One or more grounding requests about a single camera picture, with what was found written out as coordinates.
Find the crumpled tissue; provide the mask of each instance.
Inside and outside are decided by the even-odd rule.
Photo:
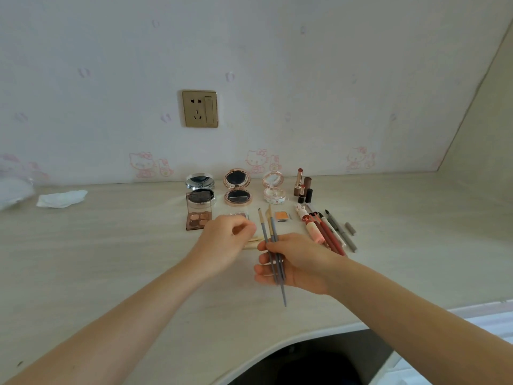
[[[72,190],[65,193],[41,194],[37,201],[38,207],[43,208],[66,208],[79,203],[86,197],[86,190]]]

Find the white cabinet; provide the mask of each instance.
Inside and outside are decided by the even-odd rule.
[[[513,343],[513,311],[503,312],[494,315],[478,316],[466,319],[472,324],[487,330],[488,332],[501,337],[502,339]],[[399,357],[394,353],[388,361],[394,362]],[[426,380],[417,370],[404,359],[399,357],[399,361],[392,367],[381,372],[382,377],[372,381],[377,385],[428,385],[430,382]]]

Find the gold wall outlet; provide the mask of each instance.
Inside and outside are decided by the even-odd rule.
[[[212,90],[183,90],[185,126],[217,128],[217,93]]]

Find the white tabletop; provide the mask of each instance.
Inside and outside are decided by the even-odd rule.
[[[289,194],[293,180],[283,185]],[[216,183],[214,216],[239,210],[223,203]],[[436,174],[314,177],[312,188],[315,207],[357,230],[350,258],[447,309],[513,298],[510,206]],[[89,193],[66,209],[31,199],[0,213],[0,381],[176,264],[201,233],[185,231],[184,183],[42,193],[70,189]],[[246,210],[255,222],[267,206],[262,190],[251,183]],[[293,213],[290,201],[273,208]],[[306,234],[292,218],[279,233]],[[288,343],[365,327],[332,298],[298,289],[286,287],[284,308],[279,288],[253,281],[258,254],[242,252],[194,293],[127,383],[226,383]]]

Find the palette lid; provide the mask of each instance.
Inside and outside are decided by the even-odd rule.
[[[266,188],[276,188],[283,184],[283,174],[279,171],[270,171],[262,177],[262,185]]]
[[[224,176],[223,183],[228,189],[244,189],[251,182],[251,176],[244,169],[231,169]]]
[[[214,178],[212,174],[209,173],[195,173],[187,176],[185,180],[185,185],[187,189],[197,190],[197,189],[213,189],[214,188]]]

